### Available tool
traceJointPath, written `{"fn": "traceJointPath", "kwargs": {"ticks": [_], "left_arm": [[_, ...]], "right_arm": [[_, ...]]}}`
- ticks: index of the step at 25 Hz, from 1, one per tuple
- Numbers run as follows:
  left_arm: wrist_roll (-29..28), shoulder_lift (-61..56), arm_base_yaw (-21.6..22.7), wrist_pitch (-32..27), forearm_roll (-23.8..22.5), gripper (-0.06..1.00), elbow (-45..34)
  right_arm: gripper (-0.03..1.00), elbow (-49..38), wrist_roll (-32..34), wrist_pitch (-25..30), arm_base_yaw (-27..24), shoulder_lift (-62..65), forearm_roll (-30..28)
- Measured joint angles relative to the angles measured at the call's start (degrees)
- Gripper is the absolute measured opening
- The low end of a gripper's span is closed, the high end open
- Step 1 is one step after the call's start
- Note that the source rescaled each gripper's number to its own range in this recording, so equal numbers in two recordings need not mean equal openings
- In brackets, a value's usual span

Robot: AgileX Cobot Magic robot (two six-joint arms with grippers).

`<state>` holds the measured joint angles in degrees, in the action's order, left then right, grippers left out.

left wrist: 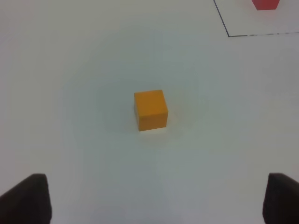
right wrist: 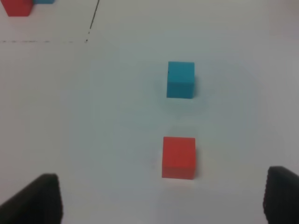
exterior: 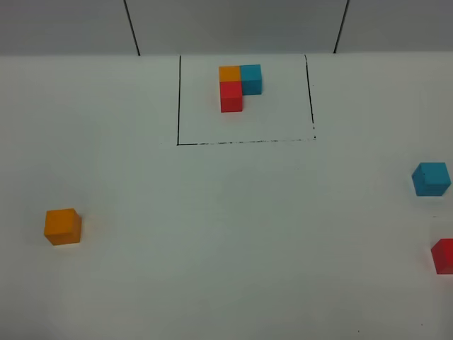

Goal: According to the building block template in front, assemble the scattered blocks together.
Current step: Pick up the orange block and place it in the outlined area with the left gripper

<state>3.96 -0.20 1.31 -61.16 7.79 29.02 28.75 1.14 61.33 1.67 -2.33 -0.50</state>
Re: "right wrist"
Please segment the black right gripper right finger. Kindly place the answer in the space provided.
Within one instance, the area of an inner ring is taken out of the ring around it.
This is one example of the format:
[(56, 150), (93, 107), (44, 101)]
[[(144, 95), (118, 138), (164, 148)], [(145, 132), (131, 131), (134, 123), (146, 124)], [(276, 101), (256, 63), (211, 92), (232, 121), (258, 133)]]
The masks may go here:
[(299, 222), (299, 176), (282, 166), (268, 169), (263, 212), (269, 224)]

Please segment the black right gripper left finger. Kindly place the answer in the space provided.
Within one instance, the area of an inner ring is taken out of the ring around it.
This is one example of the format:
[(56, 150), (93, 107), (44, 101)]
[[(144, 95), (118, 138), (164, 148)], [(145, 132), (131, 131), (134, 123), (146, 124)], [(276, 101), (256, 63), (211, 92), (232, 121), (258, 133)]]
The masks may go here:
[(63, 200), (57, 174), (43, 174), (0, 205), (2, 224), (60, 224)]

